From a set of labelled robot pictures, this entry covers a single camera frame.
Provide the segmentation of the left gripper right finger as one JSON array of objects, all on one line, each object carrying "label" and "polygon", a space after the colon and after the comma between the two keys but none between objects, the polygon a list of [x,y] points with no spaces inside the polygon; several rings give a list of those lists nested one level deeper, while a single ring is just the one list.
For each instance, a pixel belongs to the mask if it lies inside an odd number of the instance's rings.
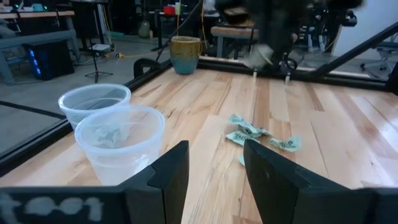
[{"label": "left gripper right finger", "polygon": [[254,140],[244,143],[249,185],[263,223],[372,223],[371,190],[351,190]]}]

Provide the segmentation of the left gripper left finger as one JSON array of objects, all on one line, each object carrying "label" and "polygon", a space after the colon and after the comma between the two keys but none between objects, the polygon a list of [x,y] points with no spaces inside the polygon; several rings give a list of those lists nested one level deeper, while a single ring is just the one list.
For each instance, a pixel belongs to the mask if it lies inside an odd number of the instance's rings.
[{"label": "left gripper left finger", "polygon": [[142,171],[120,184],[125,223],[180,224],[187,195],[189,142],[180,141]]}]

